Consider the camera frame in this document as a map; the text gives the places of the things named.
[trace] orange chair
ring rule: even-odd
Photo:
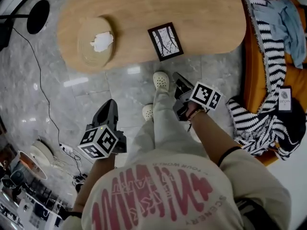
[[[300,7],[297,0],[291,0],[297,7],[304,30],[306,29],[306,20],[304,9]],[[246,70],[244,84],[244,107],[252,113],[256,113],[261,106],[266,95],[265,72],[263,65],[263,55],[259,50],[255,32],[247,11],[245,16],[247,21],[247,30],[245,34],[245,51],[246,51]],[[292,96],[296,98],[303,109],[307,110],[307,69],[297,69],[293,65],[292,58],[289,54],[285,54],[287,72],[284,86],[292,87]],[[265,152],[261,156],[256,157],[264,165],[269,165],[278,158],[271,150]]]

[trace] black and white artwork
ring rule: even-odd
[[[160,61],[183,54],[178,36],[172,23],[148,30]]]

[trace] oval wooden table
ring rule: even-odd
[[[114,32],[111,60],[89,68],[77,52],[87,18],[106,18]],[[242,42],[246,20],[241,0],[67,0],[58,22],[58,44],[69,67],[97,72],[158,59],[148,29],[172,22],[185,55],[232,51]]]

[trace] beige pants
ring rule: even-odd
[[[153,103],[154,120],[146,121],[139,130],[126,163],[133,163],[154,149],[207,157],[202,144],[195,141],[177,120],[172,100],[165,89],[157,89]]]

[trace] striped blanket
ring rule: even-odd
[[[297,149],[300,142],[290,140],[286,126],[276,115],[279,90],[283,86],[286,74],[283,40],[273,40],[270,25],[252,14],[252,4],[266,6],[267,0],[245,0],[245,2],[263,54],[267,96],[256,114],[243,108],[236,98],[228,101],[227,107],[235,127],[235,140],[253,156],[274,149],[277,157],[285,160]],[[287,145],[277,149],[275,143],[280,141]]]

